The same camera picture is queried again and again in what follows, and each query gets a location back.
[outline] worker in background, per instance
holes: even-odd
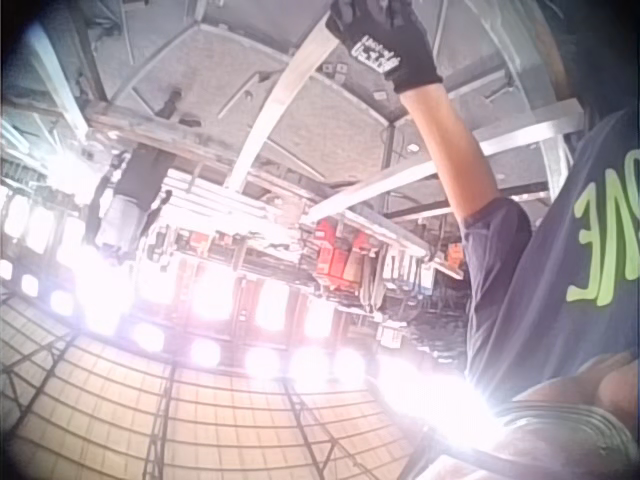
[[[603,11],[603,22],[613,8],[589,7]],[[637,17],[620,19],[633,32]],[[327,28],[355,60],[393,83],[458,220],[472,288],[468,380],[492,405],[514,398],[596,405],[637,439],[637,91],[622,103],[628,108],[586,135],[532,235],[527,214],[500,196],[489,162],[451,104],[411,1],[335,0]],[[608,25],[609,41],[624,32]],[[636,62],[637,37],[611,45],[608,55]],[[607,87],[622,83],[613,77]]]
[[[177,110],[182,94],[174,90],[156,116],[171,119]],[[160,216],[162,207],[171,199],[171,191],[154,210],[153,203],[158,197],[162,182],[175,161],[175,155],[164,150],[138,144],[113,189],[113,198],[104,217],[99,218],[100,198],[104,194],[115,170],[120,168],[123,154],[114,157],[107,173],[96,188],[94,198],[89,205],[87,218],[87,241],[94,243],[101,253],[122,263],[132,260],[140,239],[144,237],[153,222]]]

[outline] t-shirt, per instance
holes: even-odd
[[[492,403],[573,375],[599,354],[637,349],[638,136],[637,109],[592,130],[533,235],[505,198],[463,222],[467,375]]]

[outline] forearm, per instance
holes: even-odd
[[[400,100],[422,135],[458,221],[499,196],[489,162],[442,84],[409,90]]]

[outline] black glove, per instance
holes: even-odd
[[[442,82],[411,0],[334,0],[326,26],[352,57],[383,73],[396,93]]]

